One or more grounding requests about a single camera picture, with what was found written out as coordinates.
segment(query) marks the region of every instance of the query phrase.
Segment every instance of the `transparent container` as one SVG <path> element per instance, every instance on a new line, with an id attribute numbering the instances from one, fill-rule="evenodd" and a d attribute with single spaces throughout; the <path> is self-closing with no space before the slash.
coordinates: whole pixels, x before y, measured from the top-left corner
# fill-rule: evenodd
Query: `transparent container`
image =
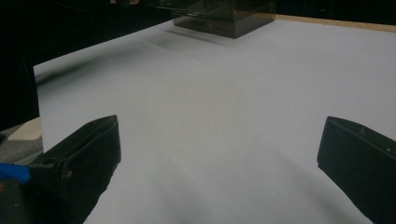
<path id="1" fill-rule="evenodd" d="M 275 19 L 276 0 L 147 0 L 172 10 L 174 25 L 237 38 Z"/>

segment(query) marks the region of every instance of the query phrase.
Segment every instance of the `white table surface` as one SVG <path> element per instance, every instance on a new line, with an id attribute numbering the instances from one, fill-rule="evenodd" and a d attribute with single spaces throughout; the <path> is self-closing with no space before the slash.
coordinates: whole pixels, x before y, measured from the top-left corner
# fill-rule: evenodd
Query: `white table surface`
<path id="1" fill-rule="evenodd" d="M 86 223 L 371 223 L 317 167 L 328 116 L 396 139 L 396 34 L 166 22 L 35 67 L 44 147 L 116 114 L 122 162 Z"/>

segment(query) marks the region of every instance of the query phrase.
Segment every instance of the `blue tape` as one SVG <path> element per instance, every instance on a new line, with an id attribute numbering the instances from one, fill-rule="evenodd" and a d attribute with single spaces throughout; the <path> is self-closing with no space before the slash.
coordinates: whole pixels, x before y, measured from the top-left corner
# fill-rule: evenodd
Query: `blue tape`
<path id="1" fill-rule="evenodd" d="M 0 179 L 14 178 L 18 179 L 21 184 L 30 180 L 30 170 L 28 166 L 0 163 Z"/>

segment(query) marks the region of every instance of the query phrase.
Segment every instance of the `blue object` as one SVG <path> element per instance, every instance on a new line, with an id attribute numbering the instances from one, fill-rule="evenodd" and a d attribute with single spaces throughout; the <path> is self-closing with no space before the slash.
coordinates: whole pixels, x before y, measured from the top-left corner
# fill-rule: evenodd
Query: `blue object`
<path id="1" fill-rule="evenodd" d="M 14 178 L 18 179 L 21 184 L 30 180 L 30 170 L 28 166 L 0 163 L 0 179 Z"/>

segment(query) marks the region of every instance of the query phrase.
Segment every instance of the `clear plastic box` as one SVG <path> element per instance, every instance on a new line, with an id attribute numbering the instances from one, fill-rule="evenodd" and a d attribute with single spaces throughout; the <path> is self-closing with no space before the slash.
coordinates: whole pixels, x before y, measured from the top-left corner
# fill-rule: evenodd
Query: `clear plastic box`
<path id="1" fill-rule="evenodd" d="M 172 10 L 174 25 L 237 38 L 275 19 L 276 0 L 148 0 Z"/>

